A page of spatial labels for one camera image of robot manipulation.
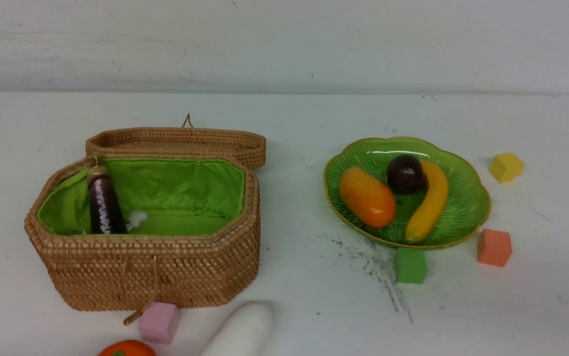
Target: fruit plate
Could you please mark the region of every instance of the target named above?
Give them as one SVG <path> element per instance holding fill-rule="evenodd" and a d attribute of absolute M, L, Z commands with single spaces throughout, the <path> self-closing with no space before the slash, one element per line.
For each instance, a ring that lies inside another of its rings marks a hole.
<path fill-rule="evenodd" d="M 443 214 L 432 232 L 413 245 L 404 241 L 405 226 L 425 197 L 424 189 L 416 194 L 395 194 L 395 218 L 390 226 L 382 229 L 363 224 L 339 196 L 339 178 L 350 167 L 361 167 L 385 182 L 388 163 L 405 153 L 434 162 L 449 181 L 449 195 Z M 326 164 L 324 183 L 326 199 L 339 218 L 364 236 L 390 246 L 438 249 L 457 245 L 472 237 L 491 212 L 489 193 L 469 162 L 415 137 L 367 138 L 353 142 Z"/>

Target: banana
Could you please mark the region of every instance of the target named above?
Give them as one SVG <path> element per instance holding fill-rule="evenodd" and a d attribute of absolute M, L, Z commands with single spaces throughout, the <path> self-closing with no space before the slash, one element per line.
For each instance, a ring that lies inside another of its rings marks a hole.
<path fill-rule="evenodd" d="M 423 241 L 434 229 L 445 210 L 449 183 L 445 172 L 430 161 L 420 160 L 427 179 L 427 193 L 405 227 L 405 241 L 415 244 Z"/>

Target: foam block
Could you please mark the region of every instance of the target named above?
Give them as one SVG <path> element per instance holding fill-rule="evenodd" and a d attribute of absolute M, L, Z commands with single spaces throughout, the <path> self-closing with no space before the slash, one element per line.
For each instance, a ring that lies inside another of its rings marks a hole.
<path fill-rule="evenodd" d="M 524 169 L 522 162 L 515 153 L 503 153 L 493 157 L 489 172 L 499 183 L 511 182 Z"/>
<path fill-rule="evenodd" d="M 427 277 L 425 252 L 416 248 L 398 248 L 395 255 L 395 279 L 397 282 L 423 284 L 425 277 Z"/>
<path fill-rule="evenodd" d="M 165 345 L 172 344 L 179 327 L 179 309 L 174 304 L 153 302 L 137 324 L 142 340 Z"/>
<path fill-rule="evenodd" d="M 512 253 L 508 232 L 483 228 L 477 245 L 478 261 L 481 264 L 504 267 Z"/>

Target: yellow cube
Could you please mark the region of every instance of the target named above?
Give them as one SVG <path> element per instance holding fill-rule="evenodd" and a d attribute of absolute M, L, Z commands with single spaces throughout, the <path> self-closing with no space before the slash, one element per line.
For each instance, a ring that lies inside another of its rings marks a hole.
<path fill-rule="evenodd" d="M 515 153 L 502 153 L 493 157 L 489 172 L 499 183 L 506 183 L 519 176 L 523 169 L 524 162 Z"/>

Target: orange mango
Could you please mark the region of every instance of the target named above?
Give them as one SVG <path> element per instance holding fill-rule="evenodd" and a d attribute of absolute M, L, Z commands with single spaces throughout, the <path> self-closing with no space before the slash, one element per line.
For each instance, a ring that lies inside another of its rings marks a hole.
<path fill-rule="evenodd" d="M 342 174 L 339 195 L 348 209 L 372 228 L 384 228 L 395 218 L 397 201 L 388 185 L 360 167 Z"/>

